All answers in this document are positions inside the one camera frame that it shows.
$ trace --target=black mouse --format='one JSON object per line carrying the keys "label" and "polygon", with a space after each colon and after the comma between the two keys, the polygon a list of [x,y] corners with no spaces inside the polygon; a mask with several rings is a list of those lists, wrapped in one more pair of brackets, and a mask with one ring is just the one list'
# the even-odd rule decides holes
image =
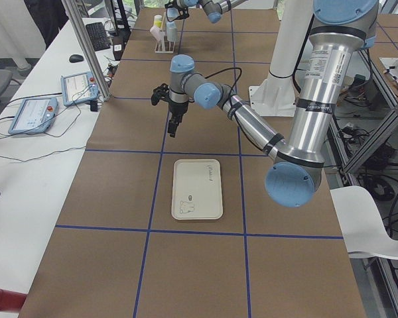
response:
{"label": "black mouse", "polygon": [[69,57],[69,62],[71,63],[77,63],[77,62],[82,62],[84,61],[84,57],[79,54],[73,54]]}

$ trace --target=keyboard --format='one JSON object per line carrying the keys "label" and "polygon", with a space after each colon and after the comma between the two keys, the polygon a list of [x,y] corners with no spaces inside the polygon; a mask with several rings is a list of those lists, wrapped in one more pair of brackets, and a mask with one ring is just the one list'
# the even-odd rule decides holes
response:
{"label": "keyboard", "polygon": [[95,51],[106,50],[111,47],[103,23],[89,23],[86,25],[86,30]]}

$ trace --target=white tray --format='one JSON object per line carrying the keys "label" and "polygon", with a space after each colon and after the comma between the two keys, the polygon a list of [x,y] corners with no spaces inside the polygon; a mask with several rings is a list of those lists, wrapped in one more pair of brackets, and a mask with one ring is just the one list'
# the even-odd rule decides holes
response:
{"label": "white tray", "polygon": [[171,214],[177,220],[216,220],[223,215],[217,160],[180,159],[175,162]]}

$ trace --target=red cylinder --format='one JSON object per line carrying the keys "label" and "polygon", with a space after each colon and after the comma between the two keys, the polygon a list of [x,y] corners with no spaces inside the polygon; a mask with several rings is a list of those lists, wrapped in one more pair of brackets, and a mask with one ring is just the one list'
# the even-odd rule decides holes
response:
{"label": "red cylinder", "polygon": [[25,293],[0,289],[0,311],[18,313],[27,298]]}

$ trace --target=blue framed tablet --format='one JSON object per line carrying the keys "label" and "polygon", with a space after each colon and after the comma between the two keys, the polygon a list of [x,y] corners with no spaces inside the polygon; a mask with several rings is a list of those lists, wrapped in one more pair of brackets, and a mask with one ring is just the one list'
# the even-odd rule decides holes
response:
{"label": "blue framed tablet", "polygon": [[50,128],[58,109],[55,97],[26,98],[22,100],[9,134],[38,134]]}
{"label": "blue framed tablet", "polygon": [[60,78],[64,106],[92,101],[99,96],[99,87],[93,73],[79,73]]}

